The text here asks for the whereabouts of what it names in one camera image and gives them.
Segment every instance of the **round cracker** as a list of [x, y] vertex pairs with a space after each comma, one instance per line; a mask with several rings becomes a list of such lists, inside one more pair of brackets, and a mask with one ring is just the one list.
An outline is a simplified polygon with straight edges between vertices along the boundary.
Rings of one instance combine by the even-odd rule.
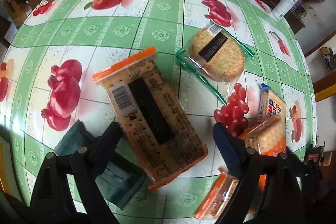
[[[202, 58], [198, 54], [211, 40], [213, 36], [206, 30], [199, 31], [192, 40], [190, 55], [197, 61]], [[209, 73], [208, 77], [215, 81], [228, 82], [238, 77], [244, 70], [244, 54], [239, 45], [228, 37], [224, 45], [211, 58], [209, 62], [202, 63], [203, 68]]]

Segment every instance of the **black label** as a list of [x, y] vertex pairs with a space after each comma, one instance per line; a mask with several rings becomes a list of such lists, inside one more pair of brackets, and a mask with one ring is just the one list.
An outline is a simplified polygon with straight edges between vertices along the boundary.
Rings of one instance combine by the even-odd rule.
[[219, 32], [206, 46], [198, 53], [207, 62], [218, 52], [218, 50], [224, 45], [227, 37]]

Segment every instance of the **round cracker package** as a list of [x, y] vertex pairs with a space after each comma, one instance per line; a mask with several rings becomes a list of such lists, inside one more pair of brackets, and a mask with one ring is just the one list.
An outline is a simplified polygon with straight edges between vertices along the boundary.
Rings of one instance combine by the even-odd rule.
[[244, 70], [245, 59], [253, 57], [254, 53], [223, 28], [210, 23], [189, 41], [183, 55], [184, 61], [205, 77], [224, 82], [226, 88], [222, 95], [227, 99]]

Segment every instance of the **white bottle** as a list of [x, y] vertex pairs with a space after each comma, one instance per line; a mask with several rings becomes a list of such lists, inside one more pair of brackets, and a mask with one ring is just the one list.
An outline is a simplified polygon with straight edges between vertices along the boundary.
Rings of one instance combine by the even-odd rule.
[[278, 5], [273, 9], [272, 14], [278, 20], [282, 19], [284, 15], [294, 6], [297, 0], [281, 0]]

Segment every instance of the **bolt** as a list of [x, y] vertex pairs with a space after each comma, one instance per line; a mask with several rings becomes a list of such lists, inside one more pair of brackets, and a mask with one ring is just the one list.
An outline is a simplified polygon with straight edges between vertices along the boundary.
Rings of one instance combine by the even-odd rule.
[[87, 148], [85, 146], [82, 146], [78, 149], [78, 153], [84, 154], [87, 151]]
[[280, 158], [282, 158], [282, 159], [286, 159], [287, 158], [287, 154], [286, 153], [283, 153], [283, 152], [281, 152], [280, 154], [279, 154], [279, 156], [280, 156]]
[[49, 153], [46, 155], [46, 157], [47, 157], [47, 159], [51, 159], [54, 155], [55, 155], [54, 152], [49, 152]]
[[254, 153], [256, 153], [255, 149], [252, 148], [252, 147], [248, 147], [248, 148], [246, 148], [246, 151], [247, 151], [247, 153], [249, 153], [249, 154], [251, 154], [251, 155], [253, 155]]

